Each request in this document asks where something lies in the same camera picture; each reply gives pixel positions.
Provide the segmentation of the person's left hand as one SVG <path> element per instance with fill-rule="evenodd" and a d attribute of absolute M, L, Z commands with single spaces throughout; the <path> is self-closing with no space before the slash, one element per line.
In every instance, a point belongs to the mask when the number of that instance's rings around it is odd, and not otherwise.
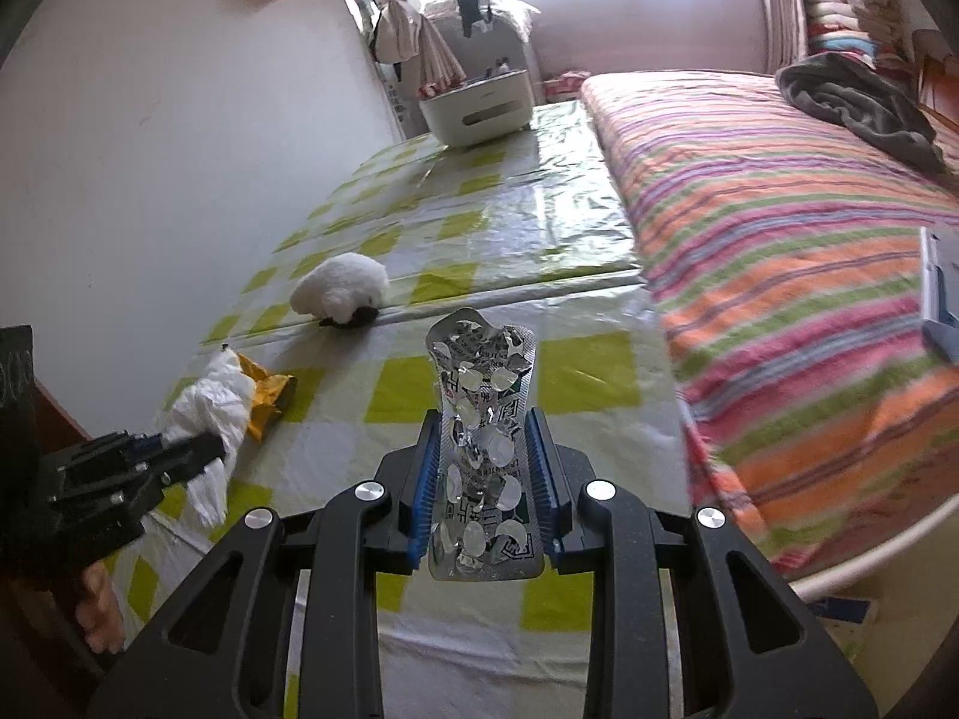
<path fill-rule="evenodd" d="M 76 621 L 94 654 L 119 654 L 125 643 L 122 614 L 104 561 L 88 566 L 80 576 Z"/>

